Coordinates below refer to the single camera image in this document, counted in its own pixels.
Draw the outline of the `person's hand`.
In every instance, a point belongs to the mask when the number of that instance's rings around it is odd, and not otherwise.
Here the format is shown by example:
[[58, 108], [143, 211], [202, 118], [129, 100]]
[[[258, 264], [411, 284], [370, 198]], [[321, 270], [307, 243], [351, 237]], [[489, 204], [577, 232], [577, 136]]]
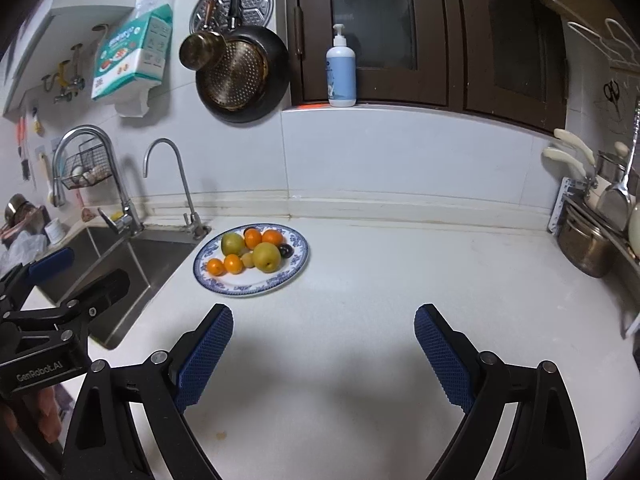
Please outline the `person's hand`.
[[[48, 443], [58, 440], [62, 432], [62, 422], [58, 414], [58, 402], [53, 387], [44, 388], [35, 394], [38, 428]], [[18, 428], [17, 419], [6, 404], [1, 404], [1, 415], [11, 432]]]

